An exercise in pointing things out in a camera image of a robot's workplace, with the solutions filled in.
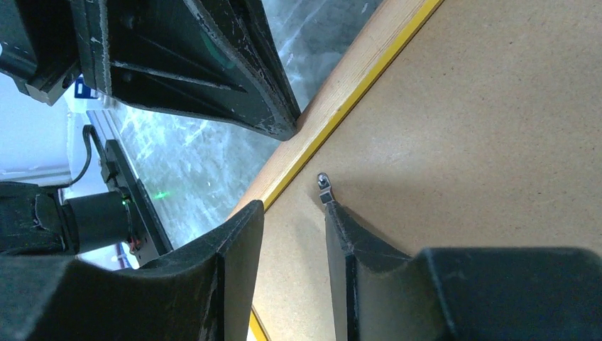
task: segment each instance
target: black cylinder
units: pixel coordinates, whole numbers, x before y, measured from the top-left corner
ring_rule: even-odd
[[[124,242],[128,238],[128,207],[118,192],[108,192],[66,200],[67,216],[76,252],[87,252]]]

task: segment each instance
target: marbled floor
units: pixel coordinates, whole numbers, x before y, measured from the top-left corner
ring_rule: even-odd
[[[263,0],[301,109],[380,2]],[[175,248],[220,225],[279,144],[231,124],[123,105],[111,118]]]

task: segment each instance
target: wooden board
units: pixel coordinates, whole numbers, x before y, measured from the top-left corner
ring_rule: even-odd
[[[233,211],[260,199],[266,209],[301,170],[442,0],[384,0]]]
[[[333,340],[316,176],[376,234],[602,252],[602,5],[446,0],[266,213],[253,304]]]

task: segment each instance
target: yellow tape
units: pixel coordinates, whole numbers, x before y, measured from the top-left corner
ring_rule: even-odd
[[[290,184],[293,178],[301,171],[303,166],[311,159],[316,153],[320,146],[328,139],[328,136],[336,129],[336,127],[343,121],[347,114],[356,106],[360,99],[367,93],[372,87],[374,82],[383,74],[387,67],[393,62],[395,57],[401,52],[401,50],[407,45],[412,37],[418,32],[420,27],[426,22],[431,14],[439,7],[443,0],[427,0],[425,4],[416,12],[410,22],[401,30],[397,38],[393,41],[391,46],[384,52],[381,58],[376,62],[372,70],[367,76],[359,83],[358,87],[351,93],[345,103],[341,105],[339,110],[336,111],[335,115],[328,121],[327,125],[318,134],[318,137],[312,141],[309,147],[303,151],[299,160],[293,165],[289,172],[285,175],[283,180],[276,186],[276,189],[268,195],[264,205],[266,211],[274,203],[276,198],[284,191],[284,189]],[[251,330],[258,341],[267,341],[267,334],[261,327],[255,312],[251,312]]]

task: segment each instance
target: wooden edge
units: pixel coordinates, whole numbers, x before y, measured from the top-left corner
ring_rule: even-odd
[[[255,199],[268,210],[442,2],[385,0],[378,7],[299,118],[301,130],[279,145],[231,216]],[[254,309],[251,330],[268,340]]]

